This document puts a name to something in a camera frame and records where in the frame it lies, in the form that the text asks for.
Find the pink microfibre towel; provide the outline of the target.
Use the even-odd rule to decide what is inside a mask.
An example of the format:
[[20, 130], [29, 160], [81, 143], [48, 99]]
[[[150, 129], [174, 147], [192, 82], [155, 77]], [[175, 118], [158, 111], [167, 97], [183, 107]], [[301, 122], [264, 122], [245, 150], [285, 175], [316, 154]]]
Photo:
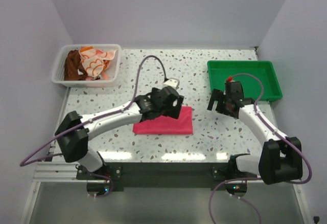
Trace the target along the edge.
[[133, 125], [136, 135], [191, 135], [193, 133], [192, 108], [183, 106], [179, 118], [160, 116], [154, 120]]

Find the brown towel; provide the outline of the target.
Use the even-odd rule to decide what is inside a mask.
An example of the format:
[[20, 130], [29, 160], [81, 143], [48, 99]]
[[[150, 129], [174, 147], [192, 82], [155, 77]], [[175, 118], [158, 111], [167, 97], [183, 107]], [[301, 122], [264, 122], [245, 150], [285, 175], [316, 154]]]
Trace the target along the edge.
[[69, 51], [64, 64], [65, 81], [85, 81], [87, 73], [81, 64], [81, 56], [78, 50]]

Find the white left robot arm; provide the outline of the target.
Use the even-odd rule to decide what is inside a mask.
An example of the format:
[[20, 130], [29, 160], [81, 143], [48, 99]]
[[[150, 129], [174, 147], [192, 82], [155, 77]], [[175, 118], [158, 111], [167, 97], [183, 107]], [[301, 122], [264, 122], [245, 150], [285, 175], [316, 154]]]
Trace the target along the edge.
[[154, 120], [160, 116], [178, 119], [184, 97], [171, 86], [153, 88], [145, 95], [113, 109], [88, 115], [68, 113], [55, 132], [55, 139], [67, 163], [79, 163], [94, 179], [108, 175], [100, 153], [88, 143], [97, 136], [121, 126]]

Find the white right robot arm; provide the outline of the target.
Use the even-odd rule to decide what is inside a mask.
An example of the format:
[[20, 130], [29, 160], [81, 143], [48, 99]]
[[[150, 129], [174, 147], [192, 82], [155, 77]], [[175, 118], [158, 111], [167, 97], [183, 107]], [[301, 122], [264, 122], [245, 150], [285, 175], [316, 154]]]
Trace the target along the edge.
[[259, 175], [267, 185], [299, 180], [303, 176], [301, 142], [276, 128], [261, 112], [257, 101], [246, 98], [241, 82], [226, 81], [223, 91], [214, 89], [208, 110], [239, 119], [255, 135], [262, 150], [260, 155], [231, 155], [224, 174], [240, 179]]

